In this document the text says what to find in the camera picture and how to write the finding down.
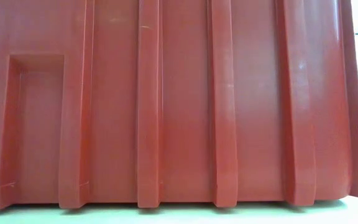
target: white floor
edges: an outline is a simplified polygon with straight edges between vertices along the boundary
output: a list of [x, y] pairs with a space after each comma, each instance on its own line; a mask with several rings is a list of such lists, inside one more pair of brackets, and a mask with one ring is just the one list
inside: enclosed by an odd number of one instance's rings
[[285, 203], [240, 203], [232, 210], [212, 205], [162, 205], [154, 212], [133, 205], [90, 205], [68, 212], [56, 206], [11, 207], [0, 211], [0, 223], [358, 223], [358, 198], [317, 202], [313, 207]]

